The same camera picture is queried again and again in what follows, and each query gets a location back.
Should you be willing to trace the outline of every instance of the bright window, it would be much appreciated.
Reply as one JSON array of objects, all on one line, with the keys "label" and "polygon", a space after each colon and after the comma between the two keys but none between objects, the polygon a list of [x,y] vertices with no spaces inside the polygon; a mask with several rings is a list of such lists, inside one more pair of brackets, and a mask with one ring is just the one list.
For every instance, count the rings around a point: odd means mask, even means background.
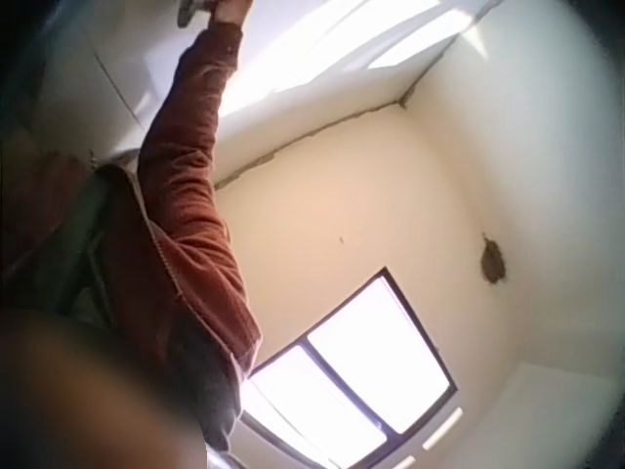
[{"label": "bright window", "polygon": [[256,370],[244,421],[316,466],[379,461],[456,388],[388,271]]}]

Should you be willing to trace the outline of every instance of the hand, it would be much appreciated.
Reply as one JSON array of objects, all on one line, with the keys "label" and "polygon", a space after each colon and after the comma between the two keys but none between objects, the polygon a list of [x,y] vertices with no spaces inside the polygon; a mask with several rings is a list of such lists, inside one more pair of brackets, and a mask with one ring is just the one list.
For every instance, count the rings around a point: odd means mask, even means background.
[{"label": "hand", "polygon": [[213,20],[243,26],[253,0],[216,0]]}]

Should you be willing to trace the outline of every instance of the person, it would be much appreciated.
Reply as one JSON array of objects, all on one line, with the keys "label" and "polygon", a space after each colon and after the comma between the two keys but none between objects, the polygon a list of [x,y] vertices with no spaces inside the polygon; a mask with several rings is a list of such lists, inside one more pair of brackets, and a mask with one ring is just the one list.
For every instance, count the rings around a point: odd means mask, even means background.
[{"label": "person", "polygon": [[260,345],[209,182],[252,0],[207,5],[136,176],[54,154],[3,184],[0,388],[83,467],[228,454]]}]

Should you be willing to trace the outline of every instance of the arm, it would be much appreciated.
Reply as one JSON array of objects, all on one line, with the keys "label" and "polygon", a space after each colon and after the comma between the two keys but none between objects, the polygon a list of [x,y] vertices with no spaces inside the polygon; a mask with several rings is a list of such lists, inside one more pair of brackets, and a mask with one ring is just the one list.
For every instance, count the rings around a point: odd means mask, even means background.
[{"label": "arm", "polygon": [[139,157],[147,214],[194,266],[212,264],[243,294],[208,178],[222,94],[236,68],[251,0],[221,0],[212,22],[181,57],[174,84]]}]

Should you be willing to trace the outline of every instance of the white ceiling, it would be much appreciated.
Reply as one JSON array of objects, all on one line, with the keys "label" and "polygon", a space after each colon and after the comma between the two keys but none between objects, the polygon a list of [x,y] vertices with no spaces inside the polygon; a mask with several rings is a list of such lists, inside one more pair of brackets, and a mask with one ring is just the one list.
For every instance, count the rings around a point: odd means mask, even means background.
[{"label": "white ceiling", "polygon": [[[238,110],[223,109],[216,180],[323,125],[397,100],[448,44],[450,39],[441,39],[444,27],[430,26],[430,34],[438,36],[432,42],[438,43],[405,62],[370,65],[445,13],[458,9],[471,17],[486,3],[256,0],[239,73],[229,89],[229,102]],[[341,9],[344,22],[332,30]],[[206,16],[197,15],[188,29],[179,30],[177,10],[176,0],[92,2],[62,35],[48,63],[34,119],[40,143],[80,154],[90,149],[96,157],[138,146],[169,90],[181,52],[206,24]],[[324,30],[329,36],[315,37]],[[318,40],[318,47],[304,47],[307,38],[309,46]],[[314,75],[307,78],[306,71],[323,62],[328,67],[306,83]],[[302,73],[307,79],[299,80],[301,86],[271,91],[284,83],[280,79]]]}]

